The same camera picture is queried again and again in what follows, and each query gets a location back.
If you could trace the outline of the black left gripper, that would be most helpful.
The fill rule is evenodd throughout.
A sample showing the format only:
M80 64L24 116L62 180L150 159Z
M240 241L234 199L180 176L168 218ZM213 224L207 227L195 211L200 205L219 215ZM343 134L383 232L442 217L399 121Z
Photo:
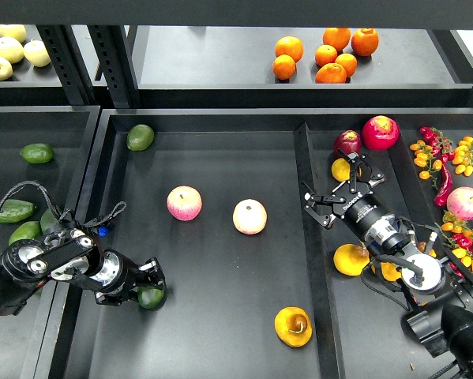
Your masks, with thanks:
M95 300L101 306L138 302L137 287L166 289L166 279L156 257L138 266L116 250L103 252L102 264L89 278L98 283Z

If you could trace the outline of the yellow pear under right arm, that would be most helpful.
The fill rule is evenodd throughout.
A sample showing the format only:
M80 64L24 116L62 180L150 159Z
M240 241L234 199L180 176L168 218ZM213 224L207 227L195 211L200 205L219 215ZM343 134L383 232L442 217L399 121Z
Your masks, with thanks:
M397 269L397 266L390 262L379 262L381 275L385 281L396 282L400 279L401 272Z

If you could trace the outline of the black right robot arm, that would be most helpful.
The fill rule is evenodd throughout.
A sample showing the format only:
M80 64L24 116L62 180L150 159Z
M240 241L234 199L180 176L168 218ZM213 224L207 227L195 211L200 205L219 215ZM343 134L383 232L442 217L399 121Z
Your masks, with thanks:
M473 275L447 250L434 293L335 270L334 249L357 236L303 213L317 350L324 378L473 378Z

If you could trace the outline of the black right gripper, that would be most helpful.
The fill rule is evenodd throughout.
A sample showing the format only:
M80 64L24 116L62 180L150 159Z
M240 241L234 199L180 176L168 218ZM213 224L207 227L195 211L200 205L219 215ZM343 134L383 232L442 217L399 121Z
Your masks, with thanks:
M303 209L324 229L342 220L362 242L384 243L395 233L395 216L375 197L373 188L385 181L384 173L367 154L345 153L340 157L349 165L349 177L331 194L318 195L304 181Z

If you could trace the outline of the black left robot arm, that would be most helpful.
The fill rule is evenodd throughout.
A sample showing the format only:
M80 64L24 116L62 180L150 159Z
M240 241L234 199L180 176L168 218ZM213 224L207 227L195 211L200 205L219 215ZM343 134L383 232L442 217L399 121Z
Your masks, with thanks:
M38 182L23 181L3 196L0 211L7 200L28 185L41 192L57 223L42 236L15 241L0 253L0 316L19 314L51 280L92 291L96 303L103 306L129 301L148 310L162 306L167 285L158 260L152 257L138 265L99 243L100 228L126 208L125 202L118 202L105 216L80 223L70 210L57 210Z

